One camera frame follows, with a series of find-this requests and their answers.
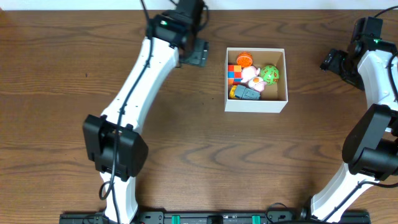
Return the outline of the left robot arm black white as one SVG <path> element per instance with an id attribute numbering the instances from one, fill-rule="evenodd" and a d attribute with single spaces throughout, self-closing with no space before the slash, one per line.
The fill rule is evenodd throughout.
<path id="1" fill-rule="evenodd" d="M 161 85 L 178 63 L 202 66 L 206 45 L 197 39 L 199 18 L 176 12 L 158 14 L 147 25 L 139 56 L 126 81 L 100 116 L 88 115 L 83 135 L 89 160 L 103 183 L 106 223 L 131 223 L 138 211 L 136 176 L 149 147 L 141 134 Z"/>

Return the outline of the green polyhedral dice ball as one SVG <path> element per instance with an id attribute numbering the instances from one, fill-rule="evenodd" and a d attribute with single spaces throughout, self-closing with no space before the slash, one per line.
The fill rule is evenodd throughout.
<path id="1" fill-rule="evenodd" d="M 279 70 L 274 65 L 266 65 L 259 74 L 260 77 L 268 84 L 273 85 L 279 81 Z"/>

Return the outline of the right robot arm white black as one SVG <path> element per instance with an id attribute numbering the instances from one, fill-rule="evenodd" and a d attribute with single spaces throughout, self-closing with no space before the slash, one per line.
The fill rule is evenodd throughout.
<path id="1" fill-rule="evenodd" d="M 356 31 L 348 53 L 338 60 L 330 54 L 321 68 L 330 65 L 345 81 L 358 82 L 368 105 L 344 141 L 338 172 L 303 211 L 307 220 L 337 223 L 367 189 L 389 188 L 384 180 L 397 175 L 397 141 L 383 138 L 386 132 L 397 136 L 397 47 L 378 31 Z"/>

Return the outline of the grey yellow toy truck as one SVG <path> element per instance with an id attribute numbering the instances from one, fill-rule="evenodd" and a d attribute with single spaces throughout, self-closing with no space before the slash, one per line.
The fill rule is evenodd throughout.
<path id="1" fill-rule="evenodd" d="M 259 100 L 260 93 L 243 85 L 233 85 L 228 94 L 234 100 Z"/>

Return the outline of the orange round gear toy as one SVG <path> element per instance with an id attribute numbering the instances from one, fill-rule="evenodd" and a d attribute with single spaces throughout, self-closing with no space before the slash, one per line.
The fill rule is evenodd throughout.
<path id="1" fill-rule="evenodd" d="M 253 57 L 249 52 L 241 52 L 237 56 L 236 63 L 243 68 L 250 67 L 253 64 Z"/>

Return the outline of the multicoloured block cube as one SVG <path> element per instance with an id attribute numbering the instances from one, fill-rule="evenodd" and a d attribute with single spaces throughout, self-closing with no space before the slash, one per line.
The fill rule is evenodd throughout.
<path id="1" fill-rule="evenodd" d="M 242 80 L 242 67 L 240 65 L 228 65 L 227 67 L 228 85 L 238 85 Z"/>

